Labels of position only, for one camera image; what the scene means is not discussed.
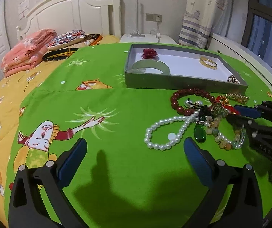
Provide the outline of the grey shallow jewelry box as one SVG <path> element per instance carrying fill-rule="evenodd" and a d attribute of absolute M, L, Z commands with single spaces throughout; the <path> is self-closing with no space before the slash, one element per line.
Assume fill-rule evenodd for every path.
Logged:
<path fill-rule="evenodd" d="M 130 66 L 143 60 L 144 48 L 153 48 L 159 60 L 167 64 L 171 73 L 169 75 L 147 73 L 128 73 Z M 206 57 L 217 63 L 217 70 L 209 69 L 199 62 L 200 57 Z M 175 45 L 153 45 L 133 43 L 128 51 L 124 66 L 125 83 L 128 88 L 141 89 L 189 89 L 198 88 L 214 93 L 245 93 L 247 83 L 239 73 L 229 65 L 229 62 L 216 53 L 200 51 L 194 48 L 185 48 Z M 227 78 L 234 75 L 240 84 L 229 83 Z"/>

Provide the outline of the black gold flower brooch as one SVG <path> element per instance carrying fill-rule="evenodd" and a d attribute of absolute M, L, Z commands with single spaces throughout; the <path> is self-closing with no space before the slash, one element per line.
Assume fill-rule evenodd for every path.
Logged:
<path fill-rule="evenodd" d="M 229 82 L 229 83 L 235 83 L 235 84 L 240 84 L 240 82 L 238 81 L 238 79 L 236 79 L 236 77 L 234 75 L 230 75 L 227 78 L 227 82 Z"/>

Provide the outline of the gold bangle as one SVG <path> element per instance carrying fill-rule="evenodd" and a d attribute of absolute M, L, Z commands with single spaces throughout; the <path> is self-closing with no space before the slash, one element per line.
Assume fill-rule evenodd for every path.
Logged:
<path fill-rule="evenodd" d="M 211 59 L 208 59 L 206 57 L 200 57 L 199 62 L 201 63 L 201 65 L 209 69 L 217 70 L 217 63 L 212 61 Z"/>

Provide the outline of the white window cabinet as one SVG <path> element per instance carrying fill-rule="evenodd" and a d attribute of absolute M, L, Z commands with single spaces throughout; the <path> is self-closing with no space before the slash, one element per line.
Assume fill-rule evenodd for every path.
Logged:
<path fill-rule="evenodd" d="M 230 56 L 245 63 L 272 92 L 272 68 L 246 47 L 214 33 L 209 39 L 208 50 Z"/>

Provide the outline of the yellow daisy quilt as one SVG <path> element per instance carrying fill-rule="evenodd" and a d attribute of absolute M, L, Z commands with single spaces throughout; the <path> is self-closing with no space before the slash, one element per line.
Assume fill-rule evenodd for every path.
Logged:
<path fill-rule="evenodd" d="M 129 46 L 78 47 L 0 82 L 0 222 L 9 224 L 14 178 L 22 164 L 56 160 L 79 138 L 89 151 L 106 146 L 118 125 L 114 93 L 123 85 Z"/>

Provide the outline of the green cartoon cloth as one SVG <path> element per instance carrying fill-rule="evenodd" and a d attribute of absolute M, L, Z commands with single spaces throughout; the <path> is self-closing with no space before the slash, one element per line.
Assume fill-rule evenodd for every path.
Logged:
<path fill-rule="evenodd" d="M 180 142 L 149 149 L 145 131 L 176 115 L 169 89 L 130 89 L 124 64 L 129 44 L 80 49 L 67 60 L 42 63 L 21 103 L 7 167 L 56 160 L 79 138 L 88 151 L 64 193 L 90 227 L 180 227 L 207 192 Z"/>

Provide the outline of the striped printed curtain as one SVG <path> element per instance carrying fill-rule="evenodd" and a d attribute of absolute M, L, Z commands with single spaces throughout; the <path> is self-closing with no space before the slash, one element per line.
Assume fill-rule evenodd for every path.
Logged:
<path fill-rule="evenodd" d="M 178 43 L 204 49 L 212 33 L 225 35 L 232 3 L 233 0 L 187 0 Z"/>

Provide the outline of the red rose brooch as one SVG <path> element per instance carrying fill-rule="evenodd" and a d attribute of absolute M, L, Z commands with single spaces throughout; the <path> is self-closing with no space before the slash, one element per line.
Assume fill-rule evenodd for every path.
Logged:
<path fill-rule="evenodd" d="M 158 56 L 158 53 L 153 48 L 144 48 L 142 58 L 143 59 L 154 59 Z"/>

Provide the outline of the green jade bangle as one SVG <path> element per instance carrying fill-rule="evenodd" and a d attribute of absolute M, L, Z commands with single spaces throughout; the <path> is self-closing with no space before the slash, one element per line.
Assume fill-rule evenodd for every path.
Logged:
<path fill-rule="evenodd" d="M 143 59 L 133 63 L 127 70 L 128 73 L 145 74 L 147 70 L 154 70 L 153 74 L 169 75 L 171 73 L 167 64 L 159 60 Z"/>

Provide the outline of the slim desk lamp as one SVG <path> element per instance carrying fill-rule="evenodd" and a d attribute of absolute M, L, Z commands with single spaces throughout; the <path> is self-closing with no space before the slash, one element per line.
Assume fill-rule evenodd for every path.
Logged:
<path fill-rule="evenodd" d="M 135 0 L 135 29 L 130 33 L 133 38 L 144 38 L 145 35 L 139 31 L 139 0 Z"/>

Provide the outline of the black yellow folded cloth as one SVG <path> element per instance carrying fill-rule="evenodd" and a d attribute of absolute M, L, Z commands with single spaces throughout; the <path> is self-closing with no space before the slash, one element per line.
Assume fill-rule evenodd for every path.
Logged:
<path fill-rule="evenodd" d="M 79 48 L 97 45 L 103 36 L 100 34 L 85 35 L 81 42 L 71 44 L 54 51 L 48 51 L 42 57 L 43 61 L 65 60 L 74 54 Z"/>

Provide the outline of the folded pink blanket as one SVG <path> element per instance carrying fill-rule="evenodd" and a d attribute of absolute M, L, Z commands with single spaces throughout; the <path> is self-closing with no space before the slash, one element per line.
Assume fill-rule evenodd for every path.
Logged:
<path fill-rule="evenodd" d="M 4 76 L 7 78 L 38 65 L 47 52 L 47 44 L 56 35 L 52 29 L 41 29 L 21 40 L 2 59 L 1 69 Z"/>

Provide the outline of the embroidered patterned pillow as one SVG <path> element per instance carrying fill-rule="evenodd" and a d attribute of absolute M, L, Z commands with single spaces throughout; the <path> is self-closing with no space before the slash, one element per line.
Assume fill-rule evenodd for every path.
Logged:
<path fill-rule="evenodd" d="M 49 51 L 56 51 L 76 43 L 80 43 L 85 38 L 85 32 L 83 30 L 74 29 L 64 34 L 58 35 L 53 38 L 48 44 L 47 49 Z"/>

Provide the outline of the white wooden headboard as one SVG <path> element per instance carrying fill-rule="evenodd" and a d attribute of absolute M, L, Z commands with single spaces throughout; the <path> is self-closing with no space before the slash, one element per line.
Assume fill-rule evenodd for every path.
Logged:
<path fill-rule="evenodd" d="M 24 29 L 16 27 L 17 40 L 41 29 L 57 34 L 80 29 L 87 34 L 121 38 L 121 0 L 43 0 L 25 16 Z"/>

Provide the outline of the wall power socket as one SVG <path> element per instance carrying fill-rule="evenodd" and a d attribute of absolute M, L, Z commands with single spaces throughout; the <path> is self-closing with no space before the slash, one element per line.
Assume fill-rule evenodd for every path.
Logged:
<path fill-rule="evenodd" d="M 157 23 L 162 22 L 162 15 L 147 13 L 146 14 L 146 21 L 148 21 L 148 22 L 157 22 Z"/>

